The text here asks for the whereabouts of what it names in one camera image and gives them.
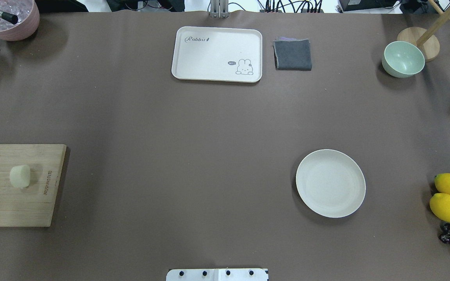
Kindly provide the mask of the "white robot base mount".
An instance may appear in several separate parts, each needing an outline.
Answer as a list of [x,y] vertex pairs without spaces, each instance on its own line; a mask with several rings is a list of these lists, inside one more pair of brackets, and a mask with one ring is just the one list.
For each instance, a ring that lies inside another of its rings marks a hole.
[[267,269],[215,268],[173,269],[166,274],[166,281],[268,281]]

